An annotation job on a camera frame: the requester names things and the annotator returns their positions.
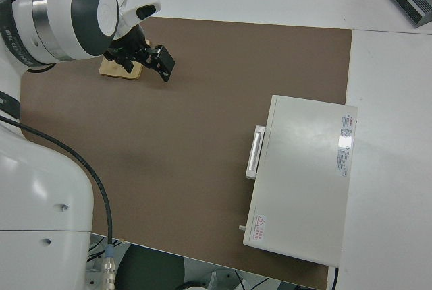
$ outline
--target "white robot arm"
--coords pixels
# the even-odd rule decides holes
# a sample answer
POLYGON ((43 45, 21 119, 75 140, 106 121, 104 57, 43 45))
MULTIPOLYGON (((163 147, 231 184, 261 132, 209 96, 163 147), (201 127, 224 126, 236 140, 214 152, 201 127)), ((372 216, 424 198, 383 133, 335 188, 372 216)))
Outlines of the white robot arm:
POLYGON ((175 62, 165 47, 150 48, 138 24, 159 11, 159 0, 0 0, 5 44, 28 67, 104 54, 126 71, 131 61, 167 81, 175 62))
MULTIPOLYGON (((85 289, 92 225, 92 188, 82 169, 13 126, 22 74, 104 55, 126 71, 138 61, 168 81, 174 60, 165 47, 148 46, 139 26, 160 8, 159 0, 0 0, 1 288, 85 289)), ((101 289, 114 289, 110 256, 101 289)))

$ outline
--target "label sticker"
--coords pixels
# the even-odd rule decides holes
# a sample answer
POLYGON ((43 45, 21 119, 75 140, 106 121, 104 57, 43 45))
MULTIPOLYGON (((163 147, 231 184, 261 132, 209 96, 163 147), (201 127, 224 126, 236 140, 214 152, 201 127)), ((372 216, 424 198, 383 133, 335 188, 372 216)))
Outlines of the label sticker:
POLYGON ((354 123, 355 118, 349 114, 344 115, 341 119, 336 167, 338 174, 342 177, 348 175, 348 164, 352 148, 352 128, 354 123))
POLYGON ((253 230, 253 240, 254 241, 263 241, 264 238, 264 226, 267 218, 260 214, 255 216, 254 219, 254 230, 253 230))

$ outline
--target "brown mat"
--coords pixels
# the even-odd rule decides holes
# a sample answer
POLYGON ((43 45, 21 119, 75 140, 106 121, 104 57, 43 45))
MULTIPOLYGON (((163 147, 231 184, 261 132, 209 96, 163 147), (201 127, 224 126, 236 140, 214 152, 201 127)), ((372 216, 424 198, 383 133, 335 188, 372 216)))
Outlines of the brown mat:
MULTIPOLYGON (((177 62, 170 82, 151 71, 103 77, 100 58, 59 64, 24 76, 22 122, 92 164, 115 237, 324 289, 326 266, 242 245, 238 226, 252 196, 254 127, 265 125, 272 94, 344 103, 351 31, 168 18, 144 29, 177 62)), ((93 231, 106 234, 94 194, 93 231)))

